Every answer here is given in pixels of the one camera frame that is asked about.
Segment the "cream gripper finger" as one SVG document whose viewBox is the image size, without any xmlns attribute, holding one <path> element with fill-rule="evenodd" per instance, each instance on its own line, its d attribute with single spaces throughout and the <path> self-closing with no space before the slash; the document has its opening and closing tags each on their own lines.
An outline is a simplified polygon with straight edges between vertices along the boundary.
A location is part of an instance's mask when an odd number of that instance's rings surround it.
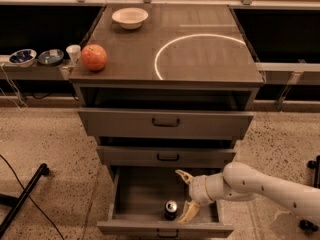
<svg viewBox="0 0 320 240">
<path fill-rule="evenodd" d="M 193 176 L 183 170 L 177 169 L 175 173 L 179 175 L 187 185 L 189 185 L 193 180 Z"/>
<path fill-rule="evenodd" d="M 200 205 L 195 201 L 186 201 L 184 203 L 183 212 L 178 219 L 179 224 L 189 223 L 199 212 Z"/>
</svg>

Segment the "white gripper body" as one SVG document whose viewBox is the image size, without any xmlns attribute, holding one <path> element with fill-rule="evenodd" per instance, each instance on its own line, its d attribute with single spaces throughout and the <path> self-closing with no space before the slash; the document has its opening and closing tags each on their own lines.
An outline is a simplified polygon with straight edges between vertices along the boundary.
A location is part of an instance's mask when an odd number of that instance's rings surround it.
<svg viewBox="0 0 320 240">
<path fill-rule="evenodd" d="M 189 196 L 198 205 L 209 205 L 215 202 L 209 193 L 213 189 L 213 176 L 201 175 L 191 179 L 189 184 Z"/>
</svg>

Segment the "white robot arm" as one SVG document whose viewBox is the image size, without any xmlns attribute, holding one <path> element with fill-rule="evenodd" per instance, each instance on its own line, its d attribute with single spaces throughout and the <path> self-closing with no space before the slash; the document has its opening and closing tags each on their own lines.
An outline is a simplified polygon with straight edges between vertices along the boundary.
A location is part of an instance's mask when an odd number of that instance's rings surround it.
<svg viewBox="0 0 320 240">
<path fill-rule="evenodd" d="M 202 206 L 217 200 L 246 201 L 255 194 L 285 207 L 298 217 L 320 226 L 320 189 L 268 176 L 240 163 L 228 163 L 221 173 L 192 176 L 176 170 L 189 186 L 191 201 L 184 204 L 178 222 L 189 223 Z"/>
</svg>

